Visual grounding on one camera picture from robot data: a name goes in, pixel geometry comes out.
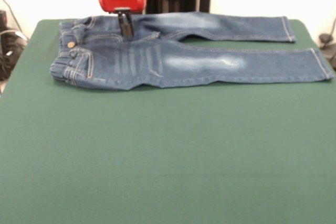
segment jeans pocket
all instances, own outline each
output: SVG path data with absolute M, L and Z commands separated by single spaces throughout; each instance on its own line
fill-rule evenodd
M 93 56 L 91 51 L 81 48 L 76 51 L 74 57 L 75 61 L 71 68 L 73 74 L 72 76 L 70 74 L 69 79 L 76 80 L 76 76 L 91 79 L 93 74 Z

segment green table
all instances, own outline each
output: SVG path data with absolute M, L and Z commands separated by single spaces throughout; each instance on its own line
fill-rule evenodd
M 336 81 L 128 92 L 52 79 L 43 20 L 0 99 L 0 223 L 336 223 Z M 292 20 L 296 44 L 313 46 Z

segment metal button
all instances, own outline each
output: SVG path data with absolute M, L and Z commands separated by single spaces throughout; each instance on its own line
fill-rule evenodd
M 68 43 L 68 48 L 73 48 L 75 47 L 76 43 L 74 43 L 73 41 Z

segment blue denim jeans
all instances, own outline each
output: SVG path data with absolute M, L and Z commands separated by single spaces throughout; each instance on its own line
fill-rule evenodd
M 233 17 L 207 13 L 133 16 L 135 36 L 121 37 L 118 19 L 88 17 L 61 23 L 55 79 L 89 89 L 129 90 L 237 83 L 313 82 L 334 77 L 318 49 L 232 50 L 179 42 L 209 40 L 295 42 L 286 17 Z

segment black cable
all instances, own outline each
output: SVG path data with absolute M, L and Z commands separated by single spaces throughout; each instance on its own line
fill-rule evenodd
M 332 61 L 333 61 L 335 58 L 336 58 L 336 53 L 334 53 L 334 54 L 331 56 L 330 60 L 329 60 L 329 62 L 330 62 L 331 65 L 332 65 Z
M 17 19 L 16 19 L 14 13 L 13 13 L 13 11 L 12 11 L 11 6 L 7 3 L 7 1 L 5 1 L 5 0 L 2 0 L 2 1 L 5 3 L 5 5 L 7 5 L 7 7 L 8 7 L 8 9 L 9 9 L 9 11 L 10 11 L 12 17 L 14 18 L 14 21 L 15 21 L 17 27 L 18 27 L 19 30 L 22 32 L 22 29 L 21 29 L 21 27 L 20 27 L 20 24 L 19 24 L 19 22 L 17 21 Z
M 335 20 L 334 20 L 334 24 L 332 25 L 332 29 L 331 29 L 331 33 L 330 33 L 330 35 L 332 35 L 332 34 L 334 33 L 334 31 L 335 31 L 335 26 L 336 26 L 336 18 L 335 18 Z

